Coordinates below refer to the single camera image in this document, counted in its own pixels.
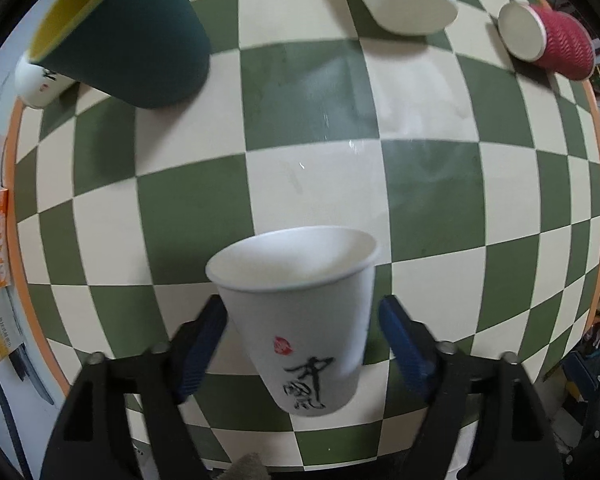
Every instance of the dark green cup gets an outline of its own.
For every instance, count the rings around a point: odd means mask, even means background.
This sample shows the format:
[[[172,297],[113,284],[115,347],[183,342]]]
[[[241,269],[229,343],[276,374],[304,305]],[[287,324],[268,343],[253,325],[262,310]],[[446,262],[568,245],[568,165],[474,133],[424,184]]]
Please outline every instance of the dark green cup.
[[[200,90],[210,45],[189,0],[58,0],[30,62],[141,108]]]

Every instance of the black cable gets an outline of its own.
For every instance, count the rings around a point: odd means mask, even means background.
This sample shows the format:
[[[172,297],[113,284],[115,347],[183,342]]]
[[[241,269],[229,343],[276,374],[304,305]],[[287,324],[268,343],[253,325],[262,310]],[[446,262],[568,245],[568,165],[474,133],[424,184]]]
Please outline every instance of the black cable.
[[[13,419],[13,413],[11,413],[11,407],[9,406],[9,401],[7,400],[7,396],[4,394],[4,390],[2,389],[1,384],[0,384],[0,408],[2,410],[2,414],[4,415],[4,421],[7,423],[7,430],[9,430],[9,436],[11,437],[11,443],[13,444],[13,449],[16,452],[18,464],[20,464],[20,470],[22,471],[22,476],[24,477],[25,480],[33,480],[33,476],[31,475],[31,469],[29,469],[29,463],[27,462],[27,457],[24,454],[22,442],[20,441],[20,435],[18,434],[18,428],[16,427],[16,421]]]

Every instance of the cup bottom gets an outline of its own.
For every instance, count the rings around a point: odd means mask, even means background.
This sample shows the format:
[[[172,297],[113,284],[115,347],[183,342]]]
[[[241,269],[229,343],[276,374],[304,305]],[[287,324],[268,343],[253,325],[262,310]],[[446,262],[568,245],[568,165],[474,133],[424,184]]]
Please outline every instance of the cup bottom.
[[[458,16],[453,0],[384,0],[370,10],[382,28],[405,36],[439,32]]]

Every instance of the white cup with red logo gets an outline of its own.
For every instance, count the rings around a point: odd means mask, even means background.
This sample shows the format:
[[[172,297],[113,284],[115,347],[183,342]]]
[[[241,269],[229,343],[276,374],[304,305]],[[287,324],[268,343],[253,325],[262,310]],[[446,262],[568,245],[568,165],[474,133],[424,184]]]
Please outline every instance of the white cup with red logo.
[[[332,413],[358,386],[378,243],[339,226],[264,233],[206,264],[276,404],[293,415]]]

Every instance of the blue gripper pad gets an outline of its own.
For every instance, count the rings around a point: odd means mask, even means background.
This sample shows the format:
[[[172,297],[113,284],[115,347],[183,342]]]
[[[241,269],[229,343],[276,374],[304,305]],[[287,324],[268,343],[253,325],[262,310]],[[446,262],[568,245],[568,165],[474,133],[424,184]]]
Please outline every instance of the blue gripper pad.
[[[171,373],[177,394],[184,400],[195,393],[226,327],[227,313],[217,294],[198,318],[183,324],[171,343]]]
[[[422,323],[409,318],[395,296],[380,300],[378,318],[408,389],[428,399],[436,371],[435,339]]]

